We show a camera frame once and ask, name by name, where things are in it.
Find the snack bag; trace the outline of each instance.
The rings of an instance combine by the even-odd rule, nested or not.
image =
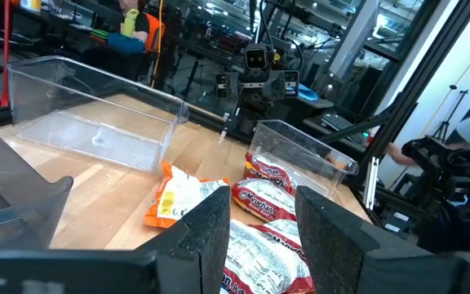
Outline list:
[[[249,152],[246,153],[244,179],[269,180],[293,196],[297,190],[296,181],[287,174],[284,167],[272,163],[264,156],[252,155]]]
[[[306,261],[304,250],[300,246],[299,227],[296,221],[274,220],[265,225],[251,225],[251,227],[260,231],[267,240],[281,244]]]
[[[242,180],[232,186],[232,197],[243,209],[264,221],[297,220],[293,196],[267,180]]]
[[[220,293],[307,293],[314,290],[308,266],[279,243],[237,220],[229,226],[229,244]]]
[[[164,179],[146,214],[144,224],[169,228],[228,179],[199,180],[169,163],[162,162]]]

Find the person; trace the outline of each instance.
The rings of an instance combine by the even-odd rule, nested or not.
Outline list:
[[[470,117],[458,124],[446,143],[452,149],[470,149]],[[413,159],[402,154],[400,148],[394,144],[389,144],[387,153],[395,163],[405,166],[416,165]],[[441,224],[426,227],[420,232],[419,246],[432,252],[470,251],[470,224],[456,220],[454,217],[451,218],[451,224],[446,227]]]
[[[121,12],[123,16],[126,16],[126,13],[131,9],[136,9],[140,11],[140,2],[139,0],[119,0],[119,6],[121,7]],[[149,36],[149,21],[148,17],[144,13],[140,13],[135,19],[135,31],[133,33],[134,38],[146,42]]]

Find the wooden table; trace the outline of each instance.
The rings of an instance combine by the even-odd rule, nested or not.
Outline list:
[[[0,128],[0,136],[48,181],[74,178],[51,247],[134,249],[163,231],[143,224],[161,175],[23,140],[12,126]],[[199,179],[227,177],[232,184],[242,179],[247,147],[230,139],[219,143],[219,133],[187,122],[175,129],[164,159]],[[331,199],[369,220],[348,187],[340,185]],[[233,201],[231,216],[263,224]]]

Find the clear plastic bin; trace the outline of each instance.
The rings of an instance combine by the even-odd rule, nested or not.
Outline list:
[[[73,179],[43,179],[0,138],[0,248],[47,248]]]
[[[257,123],[249,152],[281,165],[297,185],[330,196],[347,174],[358,173],[358,164],[280,120]]]
[[[21,138],[151,172],[175,126],[188,121],[181,99],[68,58],[24,60],[8,69]]]

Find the tripod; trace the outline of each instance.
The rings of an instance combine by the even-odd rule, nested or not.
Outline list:
[[[451,90],[456,90],[457,87],[455,85],[451,85],[450,86],[450,89]],[[440,127],[437,129],[437,131],[434,132],[434,134],[432,134],[432,137],[435,138],[435,139],[438,139],[439,141],[441,141],[442,143],[444,143],[446,141],[446,136],[447,136],[447,129],[449,128],[449,121],[450,121],[450,118],[453,117],[453,114],[454,112],[456,111],[456,109],[458,108],[458,106],[460,105],[460,103],[462,103],[462,100],[463,98],[469,94],[469,90],[464,90],[464,91],[460,91],[460,99],[458,100],[458,102],[456,103],[456,105],[454,106],[453,108],[453,111],[450,113],[449,117],[447,118],[446,121],[442,121],[441,124],[440,124]]]

